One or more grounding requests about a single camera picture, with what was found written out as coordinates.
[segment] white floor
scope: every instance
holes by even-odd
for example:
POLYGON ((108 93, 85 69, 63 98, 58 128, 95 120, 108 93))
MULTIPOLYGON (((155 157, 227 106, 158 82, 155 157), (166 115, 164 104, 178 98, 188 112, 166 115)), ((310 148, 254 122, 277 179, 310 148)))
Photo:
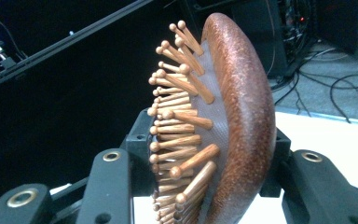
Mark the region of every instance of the white floor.
MULTIPOLYGON (((358 188, 358 125, 344 121, 276 113, 277 127, 292 141, 292 150, 309 149, 328 157, 358 188)), ((135 223, 156 223, 149 198, 135 198, 135 223)), ((240 223, 286 223, 282 199, 256 197, 240 223)))

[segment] gray floor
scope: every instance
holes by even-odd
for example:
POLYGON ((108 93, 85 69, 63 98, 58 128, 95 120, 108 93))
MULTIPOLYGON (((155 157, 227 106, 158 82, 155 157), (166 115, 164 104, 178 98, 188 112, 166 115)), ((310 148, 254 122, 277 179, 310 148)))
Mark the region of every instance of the gray floor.
MULTIPOLYGON (((303 75, 295 76, 289 85, 273 92, 274 101, 277 102, 293 88, 296 80, 299 78, 296 88, 276 105, 277 111, 311 117, 342 119, 345 121, 345 116, 342 114, 344 113, 351 122, 358 123, 358 92, 354 89, 332 90, 333 99, 336 105, 342 110, 341 113, 334 107, 330 98, 331 88, 329 87, 337 78, 358 75, 358 59, 354 59, 340 51, 330 49, 333 49, 333 47, 324 43, 316 44, 310 50, 310 55, 321 51, 326 51, 326 53, 314 57, 302 66, 301 71, 308 77, 303 75), (328 86, 311 80, 309 77, 325 83, 328 86)), ((358 76, 348 77, 335 86, 339 88, 358 86, 358 76)))

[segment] wooden hairbrush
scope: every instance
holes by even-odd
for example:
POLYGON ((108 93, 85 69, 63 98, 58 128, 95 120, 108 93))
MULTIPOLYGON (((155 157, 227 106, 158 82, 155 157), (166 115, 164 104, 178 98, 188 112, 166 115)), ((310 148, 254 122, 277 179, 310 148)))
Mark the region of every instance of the wooden hairbrush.
POLYGON ((237 223, 269 169, 275 117, 267 76, 249 39, 214 13, 201 44, 183 21, 171 24, 149 79, 157 97, 150 164, 159 223, 237 223))

